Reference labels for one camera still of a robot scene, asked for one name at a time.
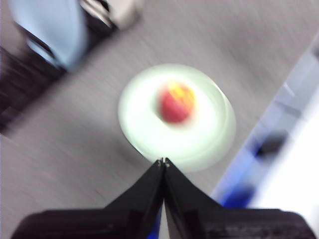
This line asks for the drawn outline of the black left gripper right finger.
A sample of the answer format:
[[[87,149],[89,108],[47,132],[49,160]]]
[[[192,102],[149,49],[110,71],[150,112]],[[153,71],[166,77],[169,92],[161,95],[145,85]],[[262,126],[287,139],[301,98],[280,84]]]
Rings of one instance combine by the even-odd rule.
[[[314,239],[299,214],[221,206],[164,159],[165,205],[183,239]]]

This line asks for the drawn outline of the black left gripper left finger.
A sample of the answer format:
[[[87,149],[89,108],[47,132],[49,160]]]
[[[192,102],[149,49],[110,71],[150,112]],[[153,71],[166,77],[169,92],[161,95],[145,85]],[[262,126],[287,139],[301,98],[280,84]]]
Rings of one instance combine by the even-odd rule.
[[[157,160],[135,184],[99,209],[47,210],[25,217],[13,239],[145,239],[162,205],[165,165]]]

